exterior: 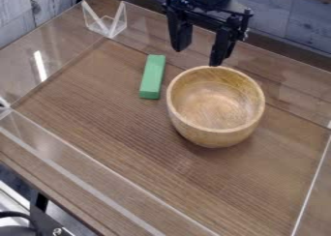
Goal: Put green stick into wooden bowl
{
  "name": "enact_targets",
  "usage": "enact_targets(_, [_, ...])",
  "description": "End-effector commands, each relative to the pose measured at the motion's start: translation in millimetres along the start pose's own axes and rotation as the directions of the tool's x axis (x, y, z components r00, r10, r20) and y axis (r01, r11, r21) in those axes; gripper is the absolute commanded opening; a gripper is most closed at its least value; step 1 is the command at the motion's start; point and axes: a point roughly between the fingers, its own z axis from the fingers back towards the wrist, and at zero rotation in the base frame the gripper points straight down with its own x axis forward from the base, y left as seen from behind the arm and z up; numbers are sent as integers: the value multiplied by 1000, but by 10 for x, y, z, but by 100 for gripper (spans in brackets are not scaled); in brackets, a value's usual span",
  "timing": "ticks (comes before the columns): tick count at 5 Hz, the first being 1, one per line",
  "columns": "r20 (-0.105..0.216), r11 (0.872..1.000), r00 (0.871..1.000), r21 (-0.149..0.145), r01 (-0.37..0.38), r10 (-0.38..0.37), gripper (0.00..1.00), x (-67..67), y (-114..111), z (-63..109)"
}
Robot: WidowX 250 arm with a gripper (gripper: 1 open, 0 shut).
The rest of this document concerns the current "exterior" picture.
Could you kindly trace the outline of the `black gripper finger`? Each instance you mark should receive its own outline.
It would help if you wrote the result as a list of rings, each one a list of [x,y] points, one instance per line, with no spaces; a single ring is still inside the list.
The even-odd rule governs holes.
[[[166,10],[168,31],[172,48],[180,52],[190,44],[192,24],[186,21],[186,14],[173,8]]]
[[[229,28],[220,28],[216,33],[214,43],[212,45],[209,65],[217,67],[222,61],[229,57],[233,50],[236,38]]]

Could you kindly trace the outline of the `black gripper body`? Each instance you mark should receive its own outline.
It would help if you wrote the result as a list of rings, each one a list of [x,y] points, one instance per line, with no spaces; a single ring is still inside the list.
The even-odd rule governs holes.
[[[192,25],[213,32],[225,27],[232,30],[237,40],[246,38],[253,13],[236,0],[165,0],[162,8],[165,14],[169,8],[184,12]]]

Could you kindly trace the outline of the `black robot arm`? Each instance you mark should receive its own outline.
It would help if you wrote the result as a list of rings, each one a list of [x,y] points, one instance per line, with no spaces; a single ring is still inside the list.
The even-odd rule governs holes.
[[[252,10],[234,0],[165,0],[162,10],[172,48],[177,52],[186,49],[192,28],[198,26],[216,34],[209,66],[220,66],[229,58],[236,42],[246,39]]]

